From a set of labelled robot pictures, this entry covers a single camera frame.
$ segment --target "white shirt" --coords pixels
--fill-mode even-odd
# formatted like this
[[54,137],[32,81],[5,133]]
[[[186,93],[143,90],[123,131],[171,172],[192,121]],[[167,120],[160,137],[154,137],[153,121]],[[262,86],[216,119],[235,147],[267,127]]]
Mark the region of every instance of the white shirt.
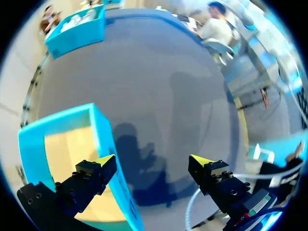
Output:
[[228,45],[232,39],[232,30],[226,21],[210,18],[207,23],[200,28],[198,35],[203,40],[214,38],[224,45]]

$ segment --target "gray table surface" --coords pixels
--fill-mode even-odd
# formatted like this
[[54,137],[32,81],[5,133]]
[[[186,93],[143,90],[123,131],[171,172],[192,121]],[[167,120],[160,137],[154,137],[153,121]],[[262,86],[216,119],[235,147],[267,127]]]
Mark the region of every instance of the gray table surface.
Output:
[[[183,231],[197,189],[189,155],[244,170],[236,107],[214,60],[177,18],[148,9],[106,17],[103,42],[46,62],[38,118],[94,102],[111,122],[145,230]],[[217,209],[199,195],[192,225]]]

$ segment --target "white cable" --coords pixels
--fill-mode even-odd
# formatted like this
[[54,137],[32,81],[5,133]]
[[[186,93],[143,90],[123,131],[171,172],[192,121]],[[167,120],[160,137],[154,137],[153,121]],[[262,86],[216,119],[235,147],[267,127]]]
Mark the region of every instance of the white cable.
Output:
[[[266,174],[266,175],[255,175],[255,174],[234,174],[233,176],[236,178],[246,178],[246,179],[261,179],[261,180],[270,180],[273,177],[285,177],[287,175],[290,175],[291,173],[299,170],[302,166],[303,166],[304,162],[299,164],[298,166],[285,171],[285,172],[281,172],[281,173],[276,173],[276,174]],[[186,213],[185,213],[185,226],[186,226],[186,230],[187,231],[192,231],[192,227],[191,227],[191,209],[192,209],[192,205],[194,200],[196,199],[198,193],[200,192],[200,188],[197,189],[197,191],[192,195],[188,206],[186,208]]]
[[186,209],[186,213],[185,213],[185,226],[186,226],[186,231],[192,231],[192,226],[191,226],[191,209],[192,209],[192,205],[193,205],[193,201],[196,199],[198,193],[200,192],[200,188],[197,189],[197,191],[195,191],[195,193],[192,195],[187,209]]
[[[299,70],[298,70],[298,67],[296,66],[296,71],[297,71],[297,74],[298,76],[299,75]],[[300,107],[298,101],[297,101],[297,98],[295,97],[293,91],[292,91],[292,86],[291,84],[288,83],[288,88],[290,90],[290,93],[294,99],[294,102],[301,114],[301,116],[303,117],[303,120],[305,122],[305,124],[307,125],[308,127],[308,120],[307,120],[307,117],[305,115],[305,113],[303,112],[302,108]],[[290,175],[291,173],[299,170],[302,166],[304,165],[304,162],[299,164],[298,166],[288,170],[288,171],[285,171],[285,172],[281,172],[281,173],[277,173],[277,174],[266,174],[266,175],[254,175],[254,174],[234,174],[234,177],[237,177],[237,178],[246,178],[246,179],[261,179],[261,180],[270,180],[272,179],[273,177],[285,177],[287,175]],[[191,209],[192,209],[192,205],[193,205],[193,202],[195,200],[195,198],[197,197],[198,193],[200,192],[200,188],[197,189],[197,191],[192,195],[189,203],[188,203],[188,206],[187,206],[187,209],[186,209],[186,213],[185,213],[185,226],[186,226],[186,230],[187,231],[192,231],[192,227],[191,227],[191,221],[190,221],[190,215],[191,215]]]

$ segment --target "chair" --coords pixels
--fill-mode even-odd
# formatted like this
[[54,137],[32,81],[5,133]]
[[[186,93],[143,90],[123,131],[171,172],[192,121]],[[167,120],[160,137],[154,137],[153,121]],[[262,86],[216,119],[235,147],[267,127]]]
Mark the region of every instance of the chair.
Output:
[[217,39],[209,38],[203,41],[203,44],[210,47],[211,55],[214,55],[214,59],[218,65],[227,65],[227,61],[232,60],[233,49]]
[[263,159],[264,161],[271,163],[271,164],[274,163],[275,153],[270,150],[260,148],[260,145],[257,143],[253,158],[255,160],[258,160],[261,156],[261,153],[267,155],[267,160]]

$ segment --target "cardboard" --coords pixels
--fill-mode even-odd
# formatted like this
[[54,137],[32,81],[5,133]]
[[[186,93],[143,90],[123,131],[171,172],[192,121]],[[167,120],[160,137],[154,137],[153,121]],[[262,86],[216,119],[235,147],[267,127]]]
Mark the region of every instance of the cardboard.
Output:
[[[75,165],[82,160],[94,161],[99,158],[91,126],[45,136],[44,140],[54,182],[63,182],[70,177],[76,171]],[[84,212],[77,213],[75,218],[94,222],[126,221],[108,186],[101,196],[94,196]]]

